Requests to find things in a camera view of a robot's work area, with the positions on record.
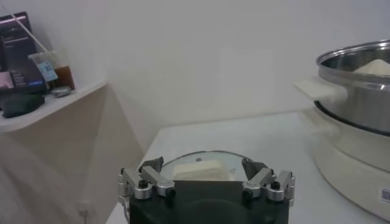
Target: white wall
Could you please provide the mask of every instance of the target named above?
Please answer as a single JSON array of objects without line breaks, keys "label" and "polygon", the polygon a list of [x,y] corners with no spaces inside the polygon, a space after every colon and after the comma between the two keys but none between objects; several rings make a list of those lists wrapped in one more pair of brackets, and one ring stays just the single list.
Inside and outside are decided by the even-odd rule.
[{"label": "white wall", "polygon": [[390,38],[387,0],[110,3],[107,74],[144,149],[159,127],[308,107],[293,83],[319,54]]},{"label": "white wall", "polygon": [[[110,179],[116,168],[134,166],[142,156],[134,135],[146,150],[158,129],[168,125],[308,107],[311,102],[292,84],[316,75],[314,60],[320,53],[390,37],[387,0],[3,2],[13,12],[26,10],[49,47],[66,48],[77,85],[109,78],[112,92],[97,110],[104,114],[99,128],[84,123],[93,111],[87,105],[97,100],[92,96],[66,111],[73,111],[73,125],[64,123],[67,115],[59,112],[0,138],[9,150],[33,152],[78,186],[72,200],[93,200],[96,223],[104,222],[116,200]],[[78,111],[84,116],[77,118]],[[110,123],[112,117],[116,122]],[[57,160],[61,154],[51,151],[52,144],[34,140],[53,125],[100,134],[60,138],[55,131],[50,136],[61,139],[66,155]],[[116,141],[119,146],[111,149]],[[88,153],[83,152],[86,145]],[[78,165],[73,156],[82,157]],[[44,215],[48,205],[35,215]]]}]

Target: corner shelf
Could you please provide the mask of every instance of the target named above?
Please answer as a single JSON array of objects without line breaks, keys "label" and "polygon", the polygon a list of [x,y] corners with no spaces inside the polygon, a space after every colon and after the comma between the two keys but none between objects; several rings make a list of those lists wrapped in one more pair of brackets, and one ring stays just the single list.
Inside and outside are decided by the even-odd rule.
[{"label": "corner shelf", "polygon": [[38,108],[37,110],[31,113],[19,117],[13,117],[7,119],[0,115],[0,133],[16,131],[21,128],[32,125],[37,121],[49,116],[50,114],[58,110],[61,110],[62,108],[95,92],[96,90],[102,88],[106,84],[107,82],[105,80],[101,82],[96,82],[86,87],[73,91],[71,95],[68,95],[63,98],[58,98],[58,99],[53,97],[52,95],[47,95],[45,97],[45,103],[40,108]]}]

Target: pot handle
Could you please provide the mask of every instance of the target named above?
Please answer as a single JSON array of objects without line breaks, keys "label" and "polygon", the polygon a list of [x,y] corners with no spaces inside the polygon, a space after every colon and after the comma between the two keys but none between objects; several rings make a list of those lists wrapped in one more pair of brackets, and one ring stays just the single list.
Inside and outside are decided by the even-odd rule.
[{"label": "pot handle", "polygon": [[313,101],[336,102],[348,97],[348,92],[343,86],[330,83],[320,77],[296,82],[294,86]]}]

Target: tofu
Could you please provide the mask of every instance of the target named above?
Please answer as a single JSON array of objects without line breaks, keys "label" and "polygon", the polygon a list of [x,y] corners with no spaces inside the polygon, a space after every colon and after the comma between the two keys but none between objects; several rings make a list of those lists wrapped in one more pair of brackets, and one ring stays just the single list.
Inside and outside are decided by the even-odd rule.
[{"label": "tofu", "polygon": [[229,181],[229,171],[218,160],[176,165],[174,180]]},{"label": "tofu", "polygon": [[356,69],[354,72],[372,75],[388,75],[390,77],[390,64],[381,59],[376,59]]}]

